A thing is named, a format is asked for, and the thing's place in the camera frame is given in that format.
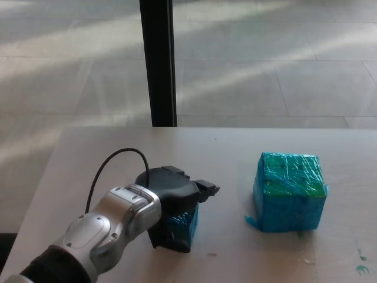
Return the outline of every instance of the small blue cube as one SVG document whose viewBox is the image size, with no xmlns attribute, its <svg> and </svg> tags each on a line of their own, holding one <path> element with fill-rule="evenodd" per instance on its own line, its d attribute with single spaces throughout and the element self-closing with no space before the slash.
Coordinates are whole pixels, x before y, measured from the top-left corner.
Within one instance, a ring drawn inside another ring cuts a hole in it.
<svg viewBox="0 0 377 283">
<path fill-rule="evenodd" d="M 253 186 L 256 221 L 263 232 L 318 227 L 328 188 L 317 156 L 264 152 Z"/>
</svg>

